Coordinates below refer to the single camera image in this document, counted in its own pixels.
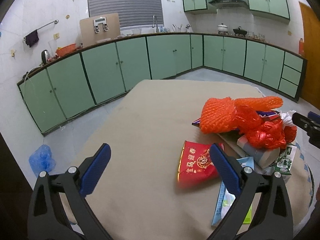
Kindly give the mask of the red paper cup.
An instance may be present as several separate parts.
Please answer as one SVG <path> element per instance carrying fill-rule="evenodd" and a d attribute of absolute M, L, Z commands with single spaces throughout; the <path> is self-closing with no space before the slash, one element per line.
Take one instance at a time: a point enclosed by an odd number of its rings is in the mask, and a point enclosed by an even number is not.
<path fill-rule="evenodd" d="M 188 189 L 219 177 L 210 158 L 210 147 L 211 145 L 191 141 L 184 142 L 177 169 L 179 188 Z"/>

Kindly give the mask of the blue biscuit snack bag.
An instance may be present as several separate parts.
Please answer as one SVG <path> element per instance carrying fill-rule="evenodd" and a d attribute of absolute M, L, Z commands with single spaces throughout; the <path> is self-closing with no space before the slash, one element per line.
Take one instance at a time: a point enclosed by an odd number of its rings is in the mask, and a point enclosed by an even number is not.
<path fill-rule="evenodd" d="M 263 119 L 266 120 L 274 120 L 276 118 L 280 117 L 280 113 L 278 111 L 256 111 L 256 113 Z M 191 123 L 193 126 L 195 127 L 199 127 L 200 126 L 200 119 L 195 120 L 194 122 Z"/>

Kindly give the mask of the red plastic bag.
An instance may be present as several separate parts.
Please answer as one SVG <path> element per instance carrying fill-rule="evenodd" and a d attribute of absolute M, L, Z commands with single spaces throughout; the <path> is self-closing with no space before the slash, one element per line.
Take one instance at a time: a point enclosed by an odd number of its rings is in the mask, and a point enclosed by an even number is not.
<path fill-rule="evenodd" d="M 248 142 L 258 149 L 284 149 L 293 142 L 297 136 L 297 126 L 285 127 L 281 118 L 266 120 L 261 118 L 256 111 L 247 106 L 235 108 L 234 123 L 240 135 L 244 135 Z"/>

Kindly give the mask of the wooden door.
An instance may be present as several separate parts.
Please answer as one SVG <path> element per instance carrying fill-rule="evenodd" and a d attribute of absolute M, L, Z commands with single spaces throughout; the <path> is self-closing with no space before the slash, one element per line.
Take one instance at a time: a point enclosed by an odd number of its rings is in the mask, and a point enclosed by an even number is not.
<path fill-rule="evenodd" d="M 304 29 L 304 57 L 307 59 L 302 98 L 319 109 L 319 19 L 313 9 L 300 2 Z"/>

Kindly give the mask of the white paper cup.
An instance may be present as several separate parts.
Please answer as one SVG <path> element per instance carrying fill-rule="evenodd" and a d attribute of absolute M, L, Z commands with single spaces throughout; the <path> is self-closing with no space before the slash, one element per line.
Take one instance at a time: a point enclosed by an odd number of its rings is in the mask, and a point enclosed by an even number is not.
<path fill-rule="evenodd" d="M 280 148 L 276 149 L 258 149 L 254 148 L 243 135 L 237 140 L 236 143 L 245 153 L 252 156 L 254 161 L 261 167 L 267 168 L 270 166 L 280 155 Z"/>

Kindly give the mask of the green white milk carton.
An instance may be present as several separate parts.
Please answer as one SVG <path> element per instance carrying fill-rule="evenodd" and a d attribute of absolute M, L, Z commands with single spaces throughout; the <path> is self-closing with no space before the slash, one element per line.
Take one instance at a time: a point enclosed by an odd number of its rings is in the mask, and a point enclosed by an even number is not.
<path fill-rule="evenodd" d="M 271 166 L 271 173 L 278 172 L 287 183 L 291 177 L 291 167 L 297 152 L 297 146 L 288 144 Z"/>

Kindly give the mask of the blue plastic bag on floor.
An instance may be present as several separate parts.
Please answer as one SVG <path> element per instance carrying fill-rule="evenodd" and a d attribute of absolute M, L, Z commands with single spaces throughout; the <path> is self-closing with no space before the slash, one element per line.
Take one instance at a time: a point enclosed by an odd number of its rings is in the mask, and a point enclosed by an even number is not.
<path fill-rule="evenodd" d="M 56 161 L 52 158 L 52 152 L 48 145 L 41 145 L 30 157 L 30 167 L 36 177 L 42 171 L 52 172 L 56 167 Z"/>

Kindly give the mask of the orange plastic basin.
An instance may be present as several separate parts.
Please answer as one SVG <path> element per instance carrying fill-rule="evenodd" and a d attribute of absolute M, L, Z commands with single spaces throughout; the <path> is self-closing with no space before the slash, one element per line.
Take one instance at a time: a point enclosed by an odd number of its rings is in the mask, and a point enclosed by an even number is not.
<path fill-rule="evenodd" d="M 65 47 L 62 47 L 62 48 L 57 48 L 56 50 L 56 54 L 58 57 L 63 57 L 69 53 L 72 53 L 73 51 L 76 50 L 76 44 L 75 43 L 72 43 L 72 44 L 69 44 Z"/>

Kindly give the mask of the white cooking pot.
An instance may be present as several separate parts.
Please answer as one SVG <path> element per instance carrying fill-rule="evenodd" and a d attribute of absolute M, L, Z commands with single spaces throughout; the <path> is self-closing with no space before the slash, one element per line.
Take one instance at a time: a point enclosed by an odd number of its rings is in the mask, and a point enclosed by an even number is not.
<path fill-rule="evenodd" d="M 221 23 L 217 26 L 218 34 L 228 35 L 228 27 L 227 25 Z"/>

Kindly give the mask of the steel electric kettle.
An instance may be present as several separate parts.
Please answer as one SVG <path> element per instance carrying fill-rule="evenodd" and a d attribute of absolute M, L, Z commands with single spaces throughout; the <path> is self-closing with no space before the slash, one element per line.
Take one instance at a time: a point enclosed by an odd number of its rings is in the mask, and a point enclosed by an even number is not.
<path fill-rule="evenodd" d="M 50 58 L 51 58 L 51 55 L 48 50 L 43 50 L 41 52 L 41 61 L 42 61 L 43 65 L 47 64 L 49 62 Z"/>

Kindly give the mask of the wooden cutting board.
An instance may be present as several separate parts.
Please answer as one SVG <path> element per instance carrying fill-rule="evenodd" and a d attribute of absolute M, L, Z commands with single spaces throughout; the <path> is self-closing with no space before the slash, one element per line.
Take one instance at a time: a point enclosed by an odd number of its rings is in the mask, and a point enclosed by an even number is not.
<path fill-rule="evenodd" d="M 109 30 L 103 31 L 102 26 L 100 26 L 100 32 L 96 34 L 93 27 L 93 19 L 99 17 L 106 17 Z M 80 30 L 83 47 L 113 40 L 120 36 L 119 15 L 118 13 L 111 13 L 82 19 L 80 20 Z"/>

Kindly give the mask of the black range hood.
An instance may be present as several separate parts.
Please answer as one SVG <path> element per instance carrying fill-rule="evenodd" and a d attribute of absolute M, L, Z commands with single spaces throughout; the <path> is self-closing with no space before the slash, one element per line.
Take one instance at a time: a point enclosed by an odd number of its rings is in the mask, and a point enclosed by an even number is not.
<path fill-rule="evenodd" d="M 213 0 L 209 4 L 216 7 L 217 9 L 223 8 L 245 8 L 249 9 L 249 5 L 242 0 Z"/>

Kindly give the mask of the dark hanging towel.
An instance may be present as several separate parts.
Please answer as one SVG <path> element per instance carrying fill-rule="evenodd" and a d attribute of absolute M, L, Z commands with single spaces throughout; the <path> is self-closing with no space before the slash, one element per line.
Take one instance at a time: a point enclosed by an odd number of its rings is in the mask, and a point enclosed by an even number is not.
<path fill-rule="evenodd" d="M 37 29 L 25 36 L 24 41 L 29 48 L 37 44 L 37 42 L 39 41 Z"/>

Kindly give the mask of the grey window blind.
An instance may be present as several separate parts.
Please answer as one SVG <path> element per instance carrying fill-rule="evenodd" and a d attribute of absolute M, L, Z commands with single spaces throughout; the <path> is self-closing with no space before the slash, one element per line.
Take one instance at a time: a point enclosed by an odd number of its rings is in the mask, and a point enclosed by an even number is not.
<path fill-rule="evenodd" d="M 121 28 L 150 26 L 153 16 L 163 25 L 161 0 L 88 0 L 89 16 L 117 13 Z"/>

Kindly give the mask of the wall towel rail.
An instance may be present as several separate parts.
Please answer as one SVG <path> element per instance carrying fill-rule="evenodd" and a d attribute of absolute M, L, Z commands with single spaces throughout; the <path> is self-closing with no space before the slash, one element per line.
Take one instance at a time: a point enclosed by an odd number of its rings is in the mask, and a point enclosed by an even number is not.
<path fill-rule="evenodd" d="M 47 24 L 44 24 L 44 25 L 38 27 L 36 30 L 40 30 L 40 29 L 43 29 L 43 28 L 45 28 L 45 27 L 47 27 L 47 26 L 49 26 L 49 25 L 51 25 L 51 24 L 58 24 L 58 23 L 59 23 L 59 20 L 58 20 L 58 19 L 55 19 L 54 21 L 51 21 L 51 22 L 49 22 L 49 23 L 47 23 Z"/>

